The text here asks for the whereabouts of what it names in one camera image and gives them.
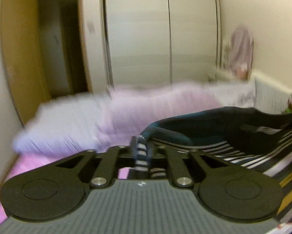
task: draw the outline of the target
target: gray ribbed plate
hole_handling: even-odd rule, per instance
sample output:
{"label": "gray ribbed plate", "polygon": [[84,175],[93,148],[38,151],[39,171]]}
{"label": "gray ribbed plate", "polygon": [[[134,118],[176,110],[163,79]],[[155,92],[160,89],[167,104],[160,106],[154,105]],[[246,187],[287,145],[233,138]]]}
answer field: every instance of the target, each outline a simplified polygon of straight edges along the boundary
{"label": "gray ribbed plate", "polygon": [[63,218],[30,223],[10,217],[0,234],[264,234],[277,225],[274,219],[241,224],[218,218],[190,190],[167,180],[116,180],[107,189],[92,190]]}

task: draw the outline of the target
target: pillow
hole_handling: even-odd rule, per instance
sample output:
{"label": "pillow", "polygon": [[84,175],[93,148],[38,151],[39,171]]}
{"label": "pillow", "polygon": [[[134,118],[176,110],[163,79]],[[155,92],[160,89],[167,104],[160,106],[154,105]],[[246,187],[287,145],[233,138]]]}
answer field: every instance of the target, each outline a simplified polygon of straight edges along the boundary
{"label": "pillow", "polygon": [[102,102],[107,95],[90,93],[61,97],[42,104],[13,141],[17,153],[66,157],[86,149],[99,148],[96,137]]}
{"label": "pillow", "polygon": [[211,83],[205,88],[221,102],[223,106],[254,107],[256,85],[254,81]]}
{"label": "pillow", "polygon": [[255,108],[268,114],[281,114],[288,108],[292,93],[278,90],[265,82],[255,79]]}
{"label": "pillow", "polygon": [[194,83],[179,83],[144,93],[139,91],[139,95],[135,93],[132,97],[114,92],[112,101],[103,107],[99,130],[105,134],[125,131],[138,135],[157,120],[221,106],[202,86]]}

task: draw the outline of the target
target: wardrobe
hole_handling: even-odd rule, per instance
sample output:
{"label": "wardrobe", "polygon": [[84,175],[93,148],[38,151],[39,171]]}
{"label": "wardrobe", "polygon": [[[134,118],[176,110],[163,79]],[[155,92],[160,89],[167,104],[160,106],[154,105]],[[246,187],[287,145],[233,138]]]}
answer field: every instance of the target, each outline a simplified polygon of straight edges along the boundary
{"label": "wardrobe", "polygon": [[104,0],[113,84],[207,81],[220,60],[217,1]]}

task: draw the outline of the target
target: metal screw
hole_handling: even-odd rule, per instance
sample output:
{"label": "metal screw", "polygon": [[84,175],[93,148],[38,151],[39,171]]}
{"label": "metal screw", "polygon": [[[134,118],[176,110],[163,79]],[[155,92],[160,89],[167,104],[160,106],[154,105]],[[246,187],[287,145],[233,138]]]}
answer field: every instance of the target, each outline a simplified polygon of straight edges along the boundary
{"label": "metal screw", "polygon": [[102,177],[97,177],[91,180],[91,183],[96,186],[102,186],[107,183],[107,180]]}
{"label": "metal screw", "polygon": [[192,183],[192,180],[187,177],[178,178],[176,182],[181,186],[188,186]]}

